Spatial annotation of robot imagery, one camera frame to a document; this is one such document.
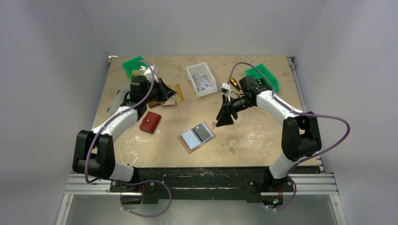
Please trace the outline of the black credit card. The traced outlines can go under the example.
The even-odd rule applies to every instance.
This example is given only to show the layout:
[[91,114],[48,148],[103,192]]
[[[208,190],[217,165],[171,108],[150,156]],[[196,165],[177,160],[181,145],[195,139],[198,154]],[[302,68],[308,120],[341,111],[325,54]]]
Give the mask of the black credit card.
[[211,131],[208,131],[207,126],[204,123],[200,123],[192,128],[194,134],[198,137],[201,143],[206,142],[208,139],[213,137]]

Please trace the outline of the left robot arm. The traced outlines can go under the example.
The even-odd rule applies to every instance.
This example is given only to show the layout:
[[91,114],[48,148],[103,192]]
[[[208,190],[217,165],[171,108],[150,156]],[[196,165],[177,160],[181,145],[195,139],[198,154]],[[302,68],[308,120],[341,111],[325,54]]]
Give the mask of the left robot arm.
[[176,91],[160,78],[149,81],[143,75],[133,77],[130,90],[124,92],[116,112],[98,127],[77,134],[73,172],[97,179],[119,180],[127,191],[136,191],[140,179],[134,175],[134,167],[116,162],[114,142],[143,117],[149,102],[164,102],[175,94]]

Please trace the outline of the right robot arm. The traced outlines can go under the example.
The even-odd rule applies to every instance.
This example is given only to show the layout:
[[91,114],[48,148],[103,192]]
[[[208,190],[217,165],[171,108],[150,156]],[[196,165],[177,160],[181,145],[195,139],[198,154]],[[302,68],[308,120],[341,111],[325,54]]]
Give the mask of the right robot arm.
[[230,85],[223,83],[222,106],[216,117],[216,127],[232,125],[238,112],[259,107],[273,116],[282,125],[282,153],[269,167],[263,184],[270,191],[282,184],[288,171],[300,160],[312,156],[321,149],[321,138],[317,119],[302,111],[296,112],[291,105],[278,98],[264,81],[247,76],[239,80],[242,89],[237,98],[230,97]]

